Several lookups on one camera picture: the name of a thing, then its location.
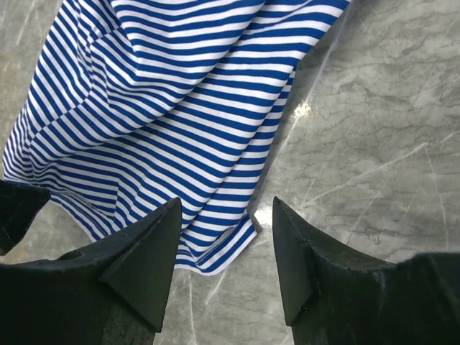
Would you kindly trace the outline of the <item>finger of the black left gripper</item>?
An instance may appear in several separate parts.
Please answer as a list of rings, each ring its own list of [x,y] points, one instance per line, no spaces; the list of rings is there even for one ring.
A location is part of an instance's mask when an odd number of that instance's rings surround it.
[[[1,181],[1,255],[20,243],[49,199],[47,189]]]

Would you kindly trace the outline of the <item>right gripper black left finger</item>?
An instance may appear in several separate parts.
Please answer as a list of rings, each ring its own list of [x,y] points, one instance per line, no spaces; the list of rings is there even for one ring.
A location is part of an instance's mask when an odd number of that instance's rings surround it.
[[[55,260],[1,266],[3,344],[151,344],[178,250],[178,198]]]

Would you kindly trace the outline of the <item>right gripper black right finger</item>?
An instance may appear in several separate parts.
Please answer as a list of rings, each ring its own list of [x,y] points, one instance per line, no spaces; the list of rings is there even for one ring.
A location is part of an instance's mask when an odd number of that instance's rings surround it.
[[[279,198],[272,233],[296,344],[457,344],[459,255],[389,263],[309,224]]]

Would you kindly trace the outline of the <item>blue white striped tank top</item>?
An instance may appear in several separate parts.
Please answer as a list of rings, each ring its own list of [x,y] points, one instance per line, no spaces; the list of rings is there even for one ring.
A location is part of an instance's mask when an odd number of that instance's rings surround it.
[[[175,266],[220,273],[257,234],[247,207],[298,63],[347,6],[64,1],[4,178],[48,189],[94,241],[179,198]]]

